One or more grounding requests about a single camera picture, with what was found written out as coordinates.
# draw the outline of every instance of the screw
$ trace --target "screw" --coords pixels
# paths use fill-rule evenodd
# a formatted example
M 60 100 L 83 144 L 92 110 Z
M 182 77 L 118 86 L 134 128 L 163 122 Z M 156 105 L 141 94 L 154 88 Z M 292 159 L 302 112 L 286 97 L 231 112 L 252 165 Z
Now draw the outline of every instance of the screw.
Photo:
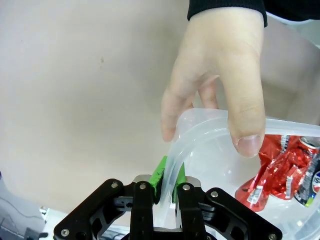
M 277 236 L 272 233 L 272 234 L 269 235 L 269 239 L 270 240 L 277 240 Z
M 185 190 L 185 191 L 188 191 L 188 190 L 190 190 L 190 186 L 187 185 L 187 184 L 183 185 L 182 189 Z
M 141 184 L 140 184 L 140 189 L 141 189 L 141 190 L 146 189 L 146 184 L 145 184 L 145 183 L 141 183 Z
M 115 189 L 116 187 L 118 187 L 118 183 L 117 183 L 117 182 L 112 183 L 112 184 L 111 184 L 111 187 L 112 187 L 113 189 Z
M 211 192 L 211 197 L 216 198 L 219 194 L 216 191 Z
M 62 229 L 62 231 L 61 231 L 61 236 L 62 237 L 66 237 L 66 236 L 68 236 L 69 235 L 69 230 L 68 229 Z

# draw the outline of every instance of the red wrapper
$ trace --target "red wrapper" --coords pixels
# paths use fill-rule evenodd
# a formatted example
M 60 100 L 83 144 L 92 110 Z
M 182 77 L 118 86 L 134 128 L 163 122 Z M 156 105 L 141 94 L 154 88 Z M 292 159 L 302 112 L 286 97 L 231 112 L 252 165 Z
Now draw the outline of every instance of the red wrapper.
M 312 159 L 299 139 L 299 136 L 266 135 L 259 152 L 261 168 L 236 191 L 235 198 L 255 212 L 265 208 L 270 194 L 291 199 Z

